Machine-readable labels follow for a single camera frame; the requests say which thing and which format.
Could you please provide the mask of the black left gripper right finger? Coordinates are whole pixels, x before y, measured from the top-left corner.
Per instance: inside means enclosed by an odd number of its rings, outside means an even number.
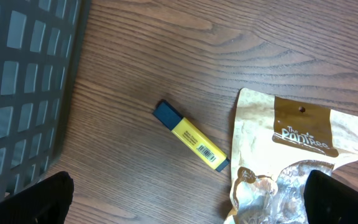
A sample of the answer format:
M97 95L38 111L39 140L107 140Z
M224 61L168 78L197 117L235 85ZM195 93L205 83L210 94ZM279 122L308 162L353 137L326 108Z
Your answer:
M305 185L309 224L358 224L358 191L319 170L312 170Z

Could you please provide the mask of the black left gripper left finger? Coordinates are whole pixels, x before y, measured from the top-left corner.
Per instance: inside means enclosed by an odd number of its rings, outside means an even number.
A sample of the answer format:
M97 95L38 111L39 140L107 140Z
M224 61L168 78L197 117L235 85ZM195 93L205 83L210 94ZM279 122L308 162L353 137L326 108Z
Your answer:
M74 181L61 171L0 203L0 223L64 223Z

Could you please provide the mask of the brown white snack pouch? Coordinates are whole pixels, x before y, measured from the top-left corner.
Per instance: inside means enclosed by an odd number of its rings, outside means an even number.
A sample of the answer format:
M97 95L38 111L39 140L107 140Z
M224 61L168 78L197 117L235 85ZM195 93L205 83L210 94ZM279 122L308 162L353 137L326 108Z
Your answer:
M226 223L307 223L313 170L358 161L358 116L248 88L239 92Z

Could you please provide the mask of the grey plastic mesh basket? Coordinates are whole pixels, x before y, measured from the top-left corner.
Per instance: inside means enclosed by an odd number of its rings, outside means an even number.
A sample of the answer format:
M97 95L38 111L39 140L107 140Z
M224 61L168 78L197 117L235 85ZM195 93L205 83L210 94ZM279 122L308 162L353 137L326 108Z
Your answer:
M62 153L91 3L0 0L0 202Z

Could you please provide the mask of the yellow glue stick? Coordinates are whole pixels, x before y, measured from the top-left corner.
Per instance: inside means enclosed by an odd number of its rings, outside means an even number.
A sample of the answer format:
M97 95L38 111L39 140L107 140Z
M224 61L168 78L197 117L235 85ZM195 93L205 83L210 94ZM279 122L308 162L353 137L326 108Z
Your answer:
M161 100L153 115L213 170L221 172L230 163L228 156L168 101Z

